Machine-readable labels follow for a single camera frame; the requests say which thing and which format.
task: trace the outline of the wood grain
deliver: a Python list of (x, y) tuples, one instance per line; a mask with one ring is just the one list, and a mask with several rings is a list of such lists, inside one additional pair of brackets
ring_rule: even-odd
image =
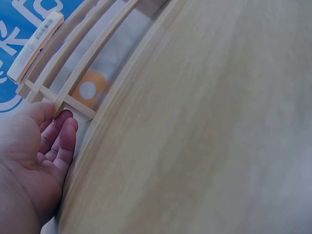
[(75, 159), (59, 232), (311, 233), (312, 2), (166, 9)]

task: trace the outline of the white label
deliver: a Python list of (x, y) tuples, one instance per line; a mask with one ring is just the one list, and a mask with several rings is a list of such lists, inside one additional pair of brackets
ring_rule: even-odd
[(63, 14), (53, 11), (28, 40), (11, 65), (7, 75), (19, 83), (33, 64), (44, 46), (64, 22)]

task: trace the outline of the wooden slat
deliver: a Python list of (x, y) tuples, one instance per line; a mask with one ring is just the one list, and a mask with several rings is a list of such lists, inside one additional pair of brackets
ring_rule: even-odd
[[(54, 56), (49, 64), (49, 67), (40, 75), (37, 82), (38, 87), (45, 86), (49, 88), (53, 83), (55, 77), (58, 75), (70, 55), (87, 35), (95, 23), (102, 17), (102, 15), (113, 5), (116, 0), (101, 0), (88, 14), (82, 23), (76, 27), (71, 33), (70, 37), (62, 45), (58, 51), (58, 55)], [(33, 90), (28, 97), (29, 103), (41, 101), (43, 96), (39, 90)]]
[(19, 83), (19, 86), (16, 90), (17, 94), (23, 93), (23, 97), (27, 96), (25, 94), (28, 94), (29, 90), (24, 86), (25, 82), (29, 79), (35, 83), (55, 51), (60, 47), (67, 36), (81, 22), (81, 20), (97, 2), (98, 0), (84, 0), (83, 3), (63, 23), (63, 25), (57, 30), (51, 40), (46, 44), (43, 51), (38, 55), (37, 59), (34, 61), (24, 76), (23, 80)]
[(55, 99), (57, 98), (57, 95), (55, 93), (53, 93), (51, 90), (44, 86), (40, 87), (40, 92), (45, 98), (49, 99), (50, 101), (55, 101)]
[(31, 82), (30, 80), (27, 80), (26, 81), (26, 86), (31, 90), (31, 91), (34, 91), (36, 90), (36, 86), (33, 82)]
[(75, 108), (79, 111), (79, 113), (85, 115), (88, 119), (91, 120), (96, 115), (96, 112), (89, 107), (86, 107), (81, 102), (77, 101), (73, 97), (67, 95), (64, 99), (64, 103), (70, 105), (71, 107)]
[(132, 10), (139, 2), (140, 0), (130, 0), (91, 45), (58, 94), (58, 97), (55, 101), (57, 110), (61, 107), (66, 96), (73, 92), (75, 86), (77, 86), (104, 45), (108, 42), (114, 32), (118, 29), (121, 23), (126, 19), (126, 17), (132, 12)]

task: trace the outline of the curved wooden rail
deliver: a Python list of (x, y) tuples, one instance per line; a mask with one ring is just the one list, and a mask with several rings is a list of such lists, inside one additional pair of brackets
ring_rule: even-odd
[(29, 103), (41, 101), (43, 94), (40, 92), (42, 86), (49, 88), (58, 75), (68, 58), (73, 51), (77, 48), (82, 39), (87, 35), (95, 23), (105, 14), (105, 12), (116, 2), (116, 0), (100, 0), (99, 3), (89, 12), (83, 22), (76, 27), (66, 42), (58, 51), (58, 55), (54, 56), (45, 70), (39, 77), (35, 85), (35, 90), (30, 94), (27, 101)]
[(46, 64), (49, 62), (55, 51), (64, 42), (72, 30), (81, 22), (86, 14), (94, 7), (99, 0), (84, 0), (84, 2), (71, 14), (71, 16), (57, 30), (51, 40), (47, 43), (42, 53), (34, 61), (24, 78), (19, 84), (16, 93), (26, 99), (30, 89), (25, 85), (27, 80), (35, 82)]
[(111, 23), (104, 29), (104, 31), (99, 35), (99, 37), (88, 49), (88, 51), (80, 60), (79, 64), (72, 72), (55, 100), (57, 113), (61, 110), (65, 98), (68, 95), (71, 95), (71, 93), (74, 91), (75, 87), (78, 85), (81, 78), (84, 76), (93, 61), (96, 59), (104, 45), (108, 42), (113, 33), (118, 29), (121, 23), (127, 18), (127, 16), (132, 12), (132, 10), (139, 2), (140, 0), (129, 0), (128, 3), (124, 5), (121, 11), (116, 15), (116, 17), (111, 21)]

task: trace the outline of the barcode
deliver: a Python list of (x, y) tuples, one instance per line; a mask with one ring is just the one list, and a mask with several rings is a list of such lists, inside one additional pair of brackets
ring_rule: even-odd
[(48, 30), (49, 26), (52, 23), (53, 23), (53, 19), (48, 19), (48, 21), (36, 33), (35, 38), (39, 40), (42, 37), (42, 35)]

